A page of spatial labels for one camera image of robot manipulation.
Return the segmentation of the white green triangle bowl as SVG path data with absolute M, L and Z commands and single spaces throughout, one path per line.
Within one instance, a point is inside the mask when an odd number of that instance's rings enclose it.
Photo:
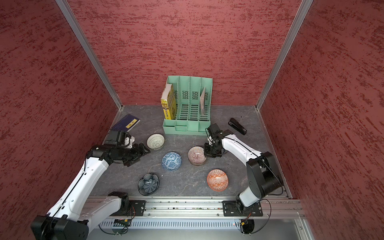
M 147 139 L 147 146 L 151 150 L 158 150 L 165 144 L 165 137 L 161 134 L 153 134 Z

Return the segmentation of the pink striped bowl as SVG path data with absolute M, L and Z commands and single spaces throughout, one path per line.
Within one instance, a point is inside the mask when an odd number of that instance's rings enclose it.
M 199 146 L 192 147 L 188 151 L 188 160 L 194 166 L 204 165 L 207 161 L 204 155 L 204 149 Z

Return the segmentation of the dark flower pattern bowl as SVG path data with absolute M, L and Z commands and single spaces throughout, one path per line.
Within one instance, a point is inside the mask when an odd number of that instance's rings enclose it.
M 160 179 L 156 174 L 146 174 L 138 182 L 138 191 L 143 196 L 154 194 L 160 186 Z

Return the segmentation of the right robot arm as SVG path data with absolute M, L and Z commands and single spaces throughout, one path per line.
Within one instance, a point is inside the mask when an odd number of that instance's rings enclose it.
M 208 142 L 204 145 L 204 154 L 207 158 L 218 158 L 229 152 L 246 166 L 248 187 L 237 195 L 235 203 L 239 214 L 247 214 L 277 189 L 284 193 L 275 157 L 270 152 L 262 153 L 251 148 L 229 130 L 209 127 L 205 132 Z

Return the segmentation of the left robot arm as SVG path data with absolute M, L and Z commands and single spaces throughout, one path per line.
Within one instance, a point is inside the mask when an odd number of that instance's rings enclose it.
M 83 207 L 102 174 L 112 164 L 131 166 L 151 151 L 144 144 L 131 148 L 114 145 L 95 145 L 87 152 L 84 164 L 75 179 L 56 204 L 44 216 L 31 223 L 37 240 L 85 240 L 89 233 L 107 217 L 136 214 L 124 192 L 110 193 L 87 213 Z

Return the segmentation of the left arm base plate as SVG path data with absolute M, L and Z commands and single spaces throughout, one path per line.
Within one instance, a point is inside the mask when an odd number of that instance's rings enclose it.
M 117 211 L 115 216 L 142 217 L 144 215 L 146 203 L 145 200 L 130 200 L 128 206 Z

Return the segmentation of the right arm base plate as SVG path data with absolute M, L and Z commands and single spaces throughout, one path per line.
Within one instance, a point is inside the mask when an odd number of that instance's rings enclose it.
M 240 201 L 222 201 L 225 217 L 262 217 L 263 210 L 260 202 L 249 207 L 241 206 Z

